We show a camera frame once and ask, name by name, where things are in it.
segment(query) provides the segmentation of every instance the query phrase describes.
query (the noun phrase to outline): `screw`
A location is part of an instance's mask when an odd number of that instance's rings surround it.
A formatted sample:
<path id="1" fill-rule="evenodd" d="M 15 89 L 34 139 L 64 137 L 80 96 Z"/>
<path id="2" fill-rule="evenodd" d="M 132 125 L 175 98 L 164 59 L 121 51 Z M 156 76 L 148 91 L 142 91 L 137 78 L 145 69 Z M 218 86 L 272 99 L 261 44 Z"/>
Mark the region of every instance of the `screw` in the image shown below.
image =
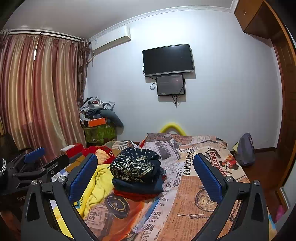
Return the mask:
<path id="1" fill-rule="evenodd" d="M 233 182 L 233 180 L 234 180 L 233 177 L 231 177 L 231 176 L 226 176 L 225 179 L 229 183 Z"/>
<path id="2" fill-rule="evenodd" d="M 258 180 L 254 180 L 254 184 L 255 184 L 256 186 L 259 186 L 259 185 L 260 185 L 260 182 L 259 182 Z"/>
<path id="3" fill-rule="evenodd" d="M 63 181 L 66 180 L 66 177 L 65 177 L 65 176 L 60 176 L 57 180 L 58 180 L 60 183 L 62 183 Z"/>
<path id="4" fill-rule="evenodd" d="M 38 181 L 35 179 L 35 180 L 33 180 L 32 182 L 31 182 L 31 184 L 34 186 L 34 185 L 36 185 L 38 183 Z"/>

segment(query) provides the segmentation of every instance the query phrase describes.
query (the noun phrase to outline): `ceiling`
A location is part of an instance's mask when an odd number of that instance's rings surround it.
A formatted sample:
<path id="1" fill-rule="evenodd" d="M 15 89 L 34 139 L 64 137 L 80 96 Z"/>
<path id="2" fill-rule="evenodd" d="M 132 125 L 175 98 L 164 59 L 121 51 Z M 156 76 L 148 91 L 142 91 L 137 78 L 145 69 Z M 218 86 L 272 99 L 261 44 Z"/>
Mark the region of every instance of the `ceiling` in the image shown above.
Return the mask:
<path id="1" fill-rule="evenodd" d="M 25 0 L 4 28 L 51 30 L 77 37 L 95 34 L 143 13 L 180 6 L 230 8 L 232 0 Z"/>

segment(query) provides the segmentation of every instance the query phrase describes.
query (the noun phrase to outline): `yellow tube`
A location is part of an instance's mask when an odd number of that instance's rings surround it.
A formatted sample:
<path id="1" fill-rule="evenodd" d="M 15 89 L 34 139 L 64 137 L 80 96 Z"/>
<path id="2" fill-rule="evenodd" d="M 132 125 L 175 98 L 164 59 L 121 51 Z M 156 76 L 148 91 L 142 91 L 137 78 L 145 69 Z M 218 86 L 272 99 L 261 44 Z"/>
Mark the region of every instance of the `yellow tube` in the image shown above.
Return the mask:
<path id="1" fill-rule="evenodd" d="M 181 136 L 186 136 L 185 131 L 183 131 L 179 125 L 173 122 L 165 124 L 165 126 L 161 128 L 160 132 L 165 133 L 169 128 L 174 128 Z"/>

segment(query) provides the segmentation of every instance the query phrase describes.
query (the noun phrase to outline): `wooden floor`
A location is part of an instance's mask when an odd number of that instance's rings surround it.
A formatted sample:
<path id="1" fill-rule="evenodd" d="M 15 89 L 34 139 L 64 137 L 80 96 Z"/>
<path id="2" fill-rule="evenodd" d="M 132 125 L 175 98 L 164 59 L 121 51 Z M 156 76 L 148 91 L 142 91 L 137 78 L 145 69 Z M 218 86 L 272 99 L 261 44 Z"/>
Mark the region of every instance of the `wooden floor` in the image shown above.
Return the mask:
<path id="1" fill-rule="evenodd" d="M 255 163 L 250 167 L 243 167 L 243 170 L 251 182 L 255 179 L 260 181 L 267 207 L 272 220 L 275 221 L 277 208 L 281 204 L 275 191 L 285 171 L 285 165 L 280 165 L 281 162 L 274 151 L 259 152 L 255 156 Z"/>

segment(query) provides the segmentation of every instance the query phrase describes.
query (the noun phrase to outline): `gray plastic bag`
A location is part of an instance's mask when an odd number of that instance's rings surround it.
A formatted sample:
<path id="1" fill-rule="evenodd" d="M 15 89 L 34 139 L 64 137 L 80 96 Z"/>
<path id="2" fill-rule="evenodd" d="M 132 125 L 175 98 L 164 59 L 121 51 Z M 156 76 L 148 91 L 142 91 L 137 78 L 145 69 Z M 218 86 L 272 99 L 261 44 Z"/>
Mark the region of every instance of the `gray plastic bag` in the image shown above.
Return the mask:
<path id="1" fill-rule="evenodd" d="M 250 133 L 246 133 L 240 138 L 235 159 L 241 166 L 249 166 L 255 162 L 253 140 Z"/>

